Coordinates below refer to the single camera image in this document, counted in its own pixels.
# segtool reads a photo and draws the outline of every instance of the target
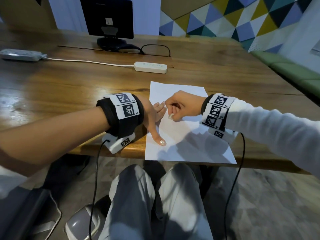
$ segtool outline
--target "wooden table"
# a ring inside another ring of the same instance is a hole
[[[299,117],[320,120],[320,109],[270,68],[236,42],[137,35],[130,43],[163,44],[146,47],[149,55],[100,50],[97,37],[71,31],[8,31],[0,28],[1,49],[41,51],[51,58],[91,60],[114,64],[148,61],[167,64],[166,74],[136,72],[131,67],[90,63],[0,60],[0,130],[42,118],[95,106],[107,93],[132,92],[149,96],[150,81],[203,86],[208,94],[223,92],[253,106],[278,109]],[[137,138],[114,156],[144,158],[146,130],[136,129]],[[84,143],[71,153],[95,156],[101,137]],[[243,143],[239,136],[231,145],[239,162]],[[112,156],[104,148],[103,156]],[[244,167],[306,173],[261,144],[246,139]]]

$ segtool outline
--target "forearm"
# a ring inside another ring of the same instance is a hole
[[[35,165],[37,170],[109,128],[102,109],[95,107],[1,131],[0,149],[5,155],[1,156],[0,165],[17,169],[16,164],[21,162],[19,167]]]
[[[231,105],[226,128],[266,144],[275,154],[320,178],[320,122],[254,108],[242,100]]]

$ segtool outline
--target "computer monitor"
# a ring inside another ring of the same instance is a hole
[[[88,32],[104,36],[97,40],[105,51],[140,48],[127,44],[125,39],[134,38],[133,7],[130,0],[80,0]]]

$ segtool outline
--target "white sleeve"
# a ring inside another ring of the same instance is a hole
[[[235,100],[229,108],[226,128],[266,144],[270,151],[291,160],[320,179],[320,121],[298,118]]]
[[[27,177],[0,166],[0,199],[27,180]]]

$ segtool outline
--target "painted fingernail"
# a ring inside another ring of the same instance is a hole
[[[161,140],[161,141],[160,141],[160,144],[161,144],[162,146],[165,146],[167,143],[166,143],[164,140]]]

